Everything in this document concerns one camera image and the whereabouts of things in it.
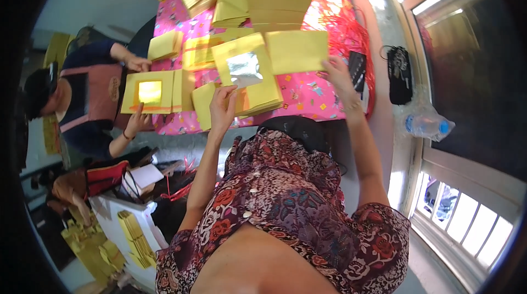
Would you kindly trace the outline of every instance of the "blue bottle cap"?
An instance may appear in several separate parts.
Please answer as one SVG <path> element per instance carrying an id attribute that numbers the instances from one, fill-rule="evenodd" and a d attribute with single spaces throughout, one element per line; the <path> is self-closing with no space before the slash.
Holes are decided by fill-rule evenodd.
<path id="1" fill-rule="evenodd" d="M 448 133 L 448 128 L 450 126 L 448 125 L 448 121 L 446 120 L 443 120 L 439 123 L 439 133 L 441 134 L 446 134 Z"/>

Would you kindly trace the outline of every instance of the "short black hair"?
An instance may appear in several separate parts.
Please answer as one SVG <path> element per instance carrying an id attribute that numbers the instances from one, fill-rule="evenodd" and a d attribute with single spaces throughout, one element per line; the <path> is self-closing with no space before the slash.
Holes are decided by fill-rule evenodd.
<path id="1" fill-rule="evenodd" d="M 24 84 L 24 112 L 28 120 L 41 117 L 40 111 L 49 100 L 49 69 L 38 69 Z"/>

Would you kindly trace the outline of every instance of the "woman's hand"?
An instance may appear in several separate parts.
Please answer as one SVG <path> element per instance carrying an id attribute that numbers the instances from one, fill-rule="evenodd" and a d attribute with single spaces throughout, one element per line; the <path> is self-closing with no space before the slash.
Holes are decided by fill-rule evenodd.
<path id="1" fill-rule="evenodd" d="M 346 63 L 339 56 L 330 55 L 329 62 L 322 61 L 322 66 L 327 71 L 326 79 L 333 84 L 335 91 L 339 96 L 346 114 L 350 111 L 360 111 L 361 108 L 360 94 L 353 87 L 352 76 L 349 74 Z"/>
<path id="2" fill-rule="evenodd" d="M 136 72 L 148 72 L 150 70 L 150 66 L 152 65 L 152 61 L 140 58 L 139 56 L 135 56 L 132 53 L 127 55 L 123 62 L 127 68 Z"/>
<path id="3" fill-rule="evenodd" d="M 210 135 L 214 138 L 223 139 L 234 120 L 237 93 L 233 92 L 238 85 L 218 87 L 210 102 Z"/>
<path id="4" fill-rule="evenodd" d="M 141 114 L 143 112 L 144 103 L 139 104 L 136 112 L 128 120 L 128 125 L 123 131 L 124 135 L 127 138 L 133 138 L 137 135 L 138 132 L 141 132 L 148 127 L 151 123 L 151 115 Z"/>

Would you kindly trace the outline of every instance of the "dark blue shirt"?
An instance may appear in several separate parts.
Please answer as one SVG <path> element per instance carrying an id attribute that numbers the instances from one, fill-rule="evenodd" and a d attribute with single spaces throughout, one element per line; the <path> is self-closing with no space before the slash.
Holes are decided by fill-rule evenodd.
<path id="1" fill-rule="evenodd" d="M 110 49 L 114 43 L 114 40 L 102 40 L 84 45 L 66 57 L 62 69 L 117 63 L 110 56 Z M 71 86 L 72 96 L 68 110 L 59 122 L 60 126 L 88 112 L 88 74 L 68 75 L 64 79 L 68 80 Z M 104 130 L 112 128 L 113 122 L 110 120 L 87 121 L 64 132 L 63 136 L 66 142 L 79 152 L 97 159 L 109 160 L 112 159 L 109 147 L 113 138 Z"/>

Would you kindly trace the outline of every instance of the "apron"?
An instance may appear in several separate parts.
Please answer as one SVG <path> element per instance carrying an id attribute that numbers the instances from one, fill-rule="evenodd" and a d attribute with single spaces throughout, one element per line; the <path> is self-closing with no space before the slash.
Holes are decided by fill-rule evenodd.
<path id="1" fill-rule="evenodd" d="M 96 64 L 90 67 L 75 67 L 61 71 L 60 77 L 74 74 L 88 74 L 87 113 L 62 126 L 62 133 L 87 121 L 110 120 L 114 127 L 124 130 L 130 114 L 119 113 L 126 80 L 120 64 Z"/>

